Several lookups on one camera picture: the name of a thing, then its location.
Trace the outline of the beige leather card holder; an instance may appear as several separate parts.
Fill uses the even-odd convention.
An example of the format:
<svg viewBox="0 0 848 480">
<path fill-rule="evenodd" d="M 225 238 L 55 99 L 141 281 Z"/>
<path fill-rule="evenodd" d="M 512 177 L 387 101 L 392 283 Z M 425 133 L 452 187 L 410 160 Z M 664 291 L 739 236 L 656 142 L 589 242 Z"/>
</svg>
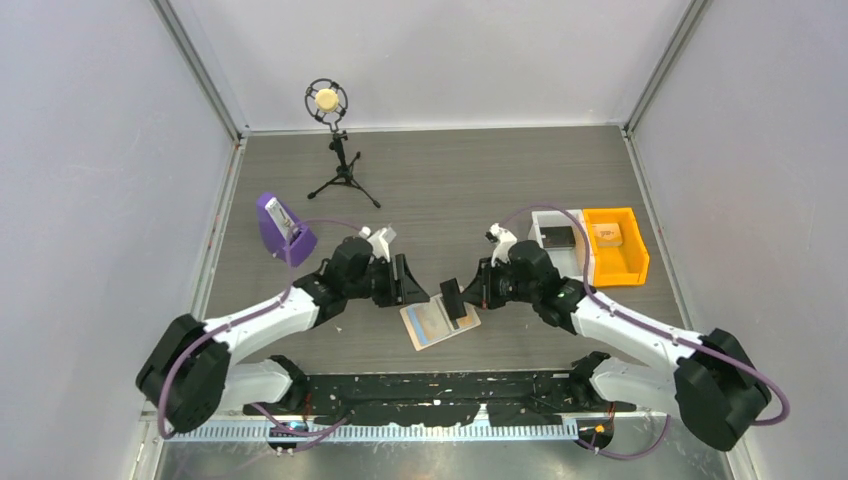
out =
<svg viewBox="0 0 848 480">
<path fill-rule="evenodd" d="M 451 320 L 446 312 L 441 294 L 427 303 L 417 303 L 400 310 L 400 316 L 411 343 L 421 351 L 481 325 L 481 320 L 470 304 L 465 304 L 466 315 Z"/>
</svg>

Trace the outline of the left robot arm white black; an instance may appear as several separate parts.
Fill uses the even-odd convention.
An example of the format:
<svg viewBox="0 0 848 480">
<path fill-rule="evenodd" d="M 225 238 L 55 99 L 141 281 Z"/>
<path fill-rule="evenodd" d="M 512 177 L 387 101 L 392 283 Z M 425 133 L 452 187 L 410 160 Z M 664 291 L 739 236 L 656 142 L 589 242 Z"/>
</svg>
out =
<svg viewBox="0 0 848 480">
<path fill-rule="evenodd" d="M 249 363 L 247 357 L 333 319 L 351 300 L 369 299 L 380 308 L 428 302 L 405 256 L 390 252 L 395 235 L 390 227 L 362 228 L 318 270 L 278 295 L 223 317 L 175 318 L 136 378 L 138 390 L 157 408 L 160 435 L 189 433 L 219 411 L 251 403 L 296 413 L 307 389 L 293 362 L 275 356 Z"/>
</svg>

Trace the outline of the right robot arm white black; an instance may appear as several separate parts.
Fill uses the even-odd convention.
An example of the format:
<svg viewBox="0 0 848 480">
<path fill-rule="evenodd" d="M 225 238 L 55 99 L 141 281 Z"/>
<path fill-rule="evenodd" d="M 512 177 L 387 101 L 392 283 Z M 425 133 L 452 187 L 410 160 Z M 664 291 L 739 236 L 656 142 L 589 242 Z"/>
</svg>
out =
<svg viewBox="0 0 848 480">
<path fill-rule="evenodd" d="M 765 381 L 730 333 L 681 330 L 615 304 L 595 287 L 563 276 L 533 241 L 479 260 L 470 284 L 441 283 L 450 318 L 467 307 L 526 303 L 555 328 L 594 339 L 632 357 L 594 351 L 573 362 L 571 397 L 584 410 L 622 402 L 664 413 L 709 447 L 732 450 L 771 401 Z"/>
</svg>

